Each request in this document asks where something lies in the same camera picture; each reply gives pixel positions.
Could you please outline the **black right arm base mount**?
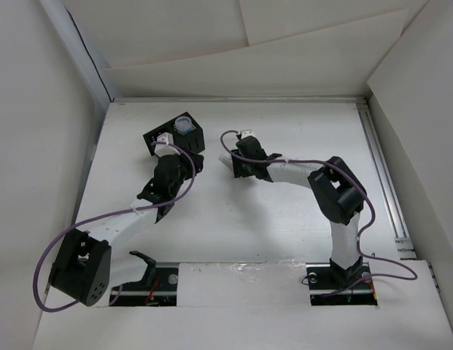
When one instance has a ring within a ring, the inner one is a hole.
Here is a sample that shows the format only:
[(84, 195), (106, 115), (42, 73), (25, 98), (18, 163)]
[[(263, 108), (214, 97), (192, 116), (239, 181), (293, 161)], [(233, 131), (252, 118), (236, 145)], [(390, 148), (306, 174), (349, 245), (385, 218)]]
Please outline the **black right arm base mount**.
[(371, 281), (355, 282), (364, 273), (370, 273), (369, 264), (363, 262), (349, 278), (337, 273), (328, 263), (310, 263), (306, 265), (306, 275), (301, 283), (309, 289), (312, 306), (377, 306), (378, 300)]

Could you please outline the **clear jar of paper clips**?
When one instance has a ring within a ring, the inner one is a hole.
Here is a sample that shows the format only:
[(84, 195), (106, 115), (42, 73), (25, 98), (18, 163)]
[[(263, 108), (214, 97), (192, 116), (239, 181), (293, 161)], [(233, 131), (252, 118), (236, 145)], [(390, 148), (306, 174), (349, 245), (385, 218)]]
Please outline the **clear jar of paper clips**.
[(174, 127), (178, 134), (185, 135), (194, 129), (194, 124), (190, 117), (182, 115), (175, 119)]

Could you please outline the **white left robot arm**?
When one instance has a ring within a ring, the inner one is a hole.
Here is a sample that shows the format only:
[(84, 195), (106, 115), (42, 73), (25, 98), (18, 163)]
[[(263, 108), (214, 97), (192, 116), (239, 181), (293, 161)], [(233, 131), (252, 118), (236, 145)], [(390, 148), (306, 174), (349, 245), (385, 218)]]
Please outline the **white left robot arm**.
[(182, 185), (192, 184), (203, 168), (204, 156), (189, 151), (160, 157), (153, 177), (127, 212), (102, 217), (97, 226), (86, 231), (75, 227), (63, 236), (49, 285), (85, 306), (94, 306), (115, 287), (152, 287), (158, 278), (154, 259), (138, 250), (130, 251), (126, 259), (113, 254), (166, 217), (186, 195)]

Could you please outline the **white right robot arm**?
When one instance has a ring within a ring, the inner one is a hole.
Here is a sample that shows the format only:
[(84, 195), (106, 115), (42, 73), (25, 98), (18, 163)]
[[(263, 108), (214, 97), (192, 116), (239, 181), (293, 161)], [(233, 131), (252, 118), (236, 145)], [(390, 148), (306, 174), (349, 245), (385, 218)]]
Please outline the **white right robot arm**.
[(236, 178), (255, 177), (272, 183), (294, 184), (314, 194), (320, 211), (329, 220), (332, 238), (330, 278), (338, 287), (347, 287), (359, 275), (363, 258), (357, 250), (360, 212), (365, 188), (340, 157), (323, 164), (286, 161), (280, 154), (267, 155), (252, 131), (237, 135), (231, 150)]

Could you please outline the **orange highlighter marker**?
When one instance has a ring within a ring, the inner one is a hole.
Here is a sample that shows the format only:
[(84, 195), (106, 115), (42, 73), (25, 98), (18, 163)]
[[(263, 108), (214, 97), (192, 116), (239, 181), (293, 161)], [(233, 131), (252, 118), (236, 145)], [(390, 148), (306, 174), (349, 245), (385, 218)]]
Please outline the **orange highlighter marker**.
[(220, 155), (218, 159), (224, 166), (233, 172), (233, 160), (230, 155)]

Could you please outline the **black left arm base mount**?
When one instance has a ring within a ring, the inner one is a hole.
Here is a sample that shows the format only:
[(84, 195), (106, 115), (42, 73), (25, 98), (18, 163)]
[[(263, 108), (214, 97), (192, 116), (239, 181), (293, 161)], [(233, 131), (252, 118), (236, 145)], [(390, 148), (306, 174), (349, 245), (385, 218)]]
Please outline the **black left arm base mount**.
[(139, 251), (115, 260), (110, 274), (112, 307), (174, 307), (177, 304), (179, 263), (156, 262)]

